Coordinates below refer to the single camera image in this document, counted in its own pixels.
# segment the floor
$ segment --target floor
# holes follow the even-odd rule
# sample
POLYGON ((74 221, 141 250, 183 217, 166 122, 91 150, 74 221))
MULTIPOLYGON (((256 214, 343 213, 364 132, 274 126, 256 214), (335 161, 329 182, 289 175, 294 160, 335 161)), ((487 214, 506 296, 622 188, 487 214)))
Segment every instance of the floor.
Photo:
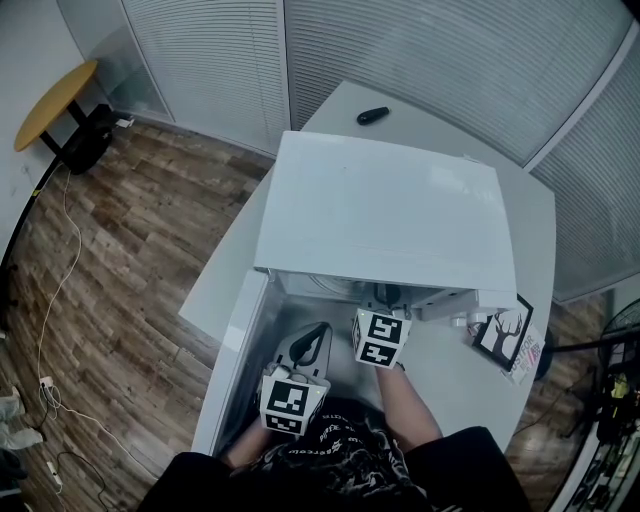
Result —
MULTIPOLYGON (((187 132, 134 124, 89 173, 72 176, 70 216, 82 232, 78 265, 55 302, 42 344, 41 375, 50 375, 68 408, 99 420, 152 474, 187 450, 215 362, 218 341, 178 316, 199 272, 272 161, 187 132)), ((38 423, 38 338, 47 303, 72 264, 77 239, 62 209, 68 174, 60 168, 40 194, 19 236, 8 316, 11 339, 0 344, 0 394, 18 383, 38 423)), ((554 306, 560 343, 595 335, 605 305, 596 298, 554 306)), ((536 383, 521 426, 535 421, 578 380, 591 356, 556 358, 536 383)), ((576 386, 588 385, 583 379, 576 386)), ((581 410, 566 394, 543 421, 512 441, 507 456, 535 510, 544 510, 580 444, 562 439, 581 410)), ((25 495, 39 511, 100 511, 100 479, 83 461, 60 459, 65 485, 55 491, 47 461, 65 450, 96 466, 116 510, 135 510, 153 479, 91 420, 58 411, 43 430, 47 443, 22 452, 30 471, 25 495)))

